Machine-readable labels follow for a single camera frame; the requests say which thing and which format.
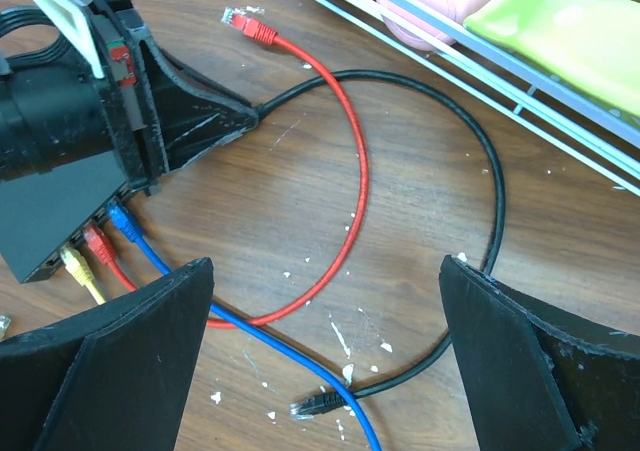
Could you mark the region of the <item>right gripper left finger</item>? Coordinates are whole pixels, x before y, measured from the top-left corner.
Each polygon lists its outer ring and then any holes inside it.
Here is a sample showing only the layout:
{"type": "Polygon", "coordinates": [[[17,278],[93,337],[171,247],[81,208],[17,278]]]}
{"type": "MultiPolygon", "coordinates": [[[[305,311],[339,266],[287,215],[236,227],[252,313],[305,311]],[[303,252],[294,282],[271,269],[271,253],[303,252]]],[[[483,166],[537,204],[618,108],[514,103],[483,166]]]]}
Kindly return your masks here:
{"type": "Polygon", "coordinates": [[[208,258],[1,343],[4,450],[171,450],[214,290],[208,258]]]}

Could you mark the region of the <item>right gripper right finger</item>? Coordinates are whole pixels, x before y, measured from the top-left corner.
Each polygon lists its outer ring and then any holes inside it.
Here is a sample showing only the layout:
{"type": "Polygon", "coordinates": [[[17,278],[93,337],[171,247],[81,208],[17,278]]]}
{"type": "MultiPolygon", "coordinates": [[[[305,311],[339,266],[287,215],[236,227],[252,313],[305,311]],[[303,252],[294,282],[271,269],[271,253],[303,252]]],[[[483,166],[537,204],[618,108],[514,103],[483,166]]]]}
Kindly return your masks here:
{"type": "Polygon", "coordinates": [[[638,449],[638,336],[452,256],[439,287],[480,449],[638,449]]]}

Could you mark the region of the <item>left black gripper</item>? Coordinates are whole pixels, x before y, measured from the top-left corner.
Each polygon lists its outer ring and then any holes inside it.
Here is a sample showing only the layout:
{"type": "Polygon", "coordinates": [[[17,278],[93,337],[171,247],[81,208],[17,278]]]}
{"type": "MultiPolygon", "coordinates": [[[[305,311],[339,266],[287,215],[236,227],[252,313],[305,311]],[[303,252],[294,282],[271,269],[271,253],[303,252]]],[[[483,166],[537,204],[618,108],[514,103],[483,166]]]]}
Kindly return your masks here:
{"type": "Polygon", "coordinates": [[[257,127],[244,97],[166,53],[131,0],[82,9],[96,62],[62,35],[1,61],[1,179],[112,152],[133,190],[257,127]]]}

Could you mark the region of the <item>black network switch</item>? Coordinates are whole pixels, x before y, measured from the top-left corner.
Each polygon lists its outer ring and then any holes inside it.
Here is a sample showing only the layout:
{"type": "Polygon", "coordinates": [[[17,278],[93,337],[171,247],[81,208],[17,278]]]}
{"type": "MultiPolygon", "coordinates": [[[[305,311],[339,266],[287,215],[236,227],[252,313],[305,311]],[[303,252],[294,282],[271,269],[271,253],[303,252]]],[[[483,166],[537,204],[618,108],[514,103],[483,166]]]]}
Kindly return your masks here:
{"type": "Polygon", "coordinates": [[[61,266],[59,249],[83,241],[90,220],[132,192],[113,153],[107,152],[1,184],[1,257],[23,284],[49,279],[61,266]]]}

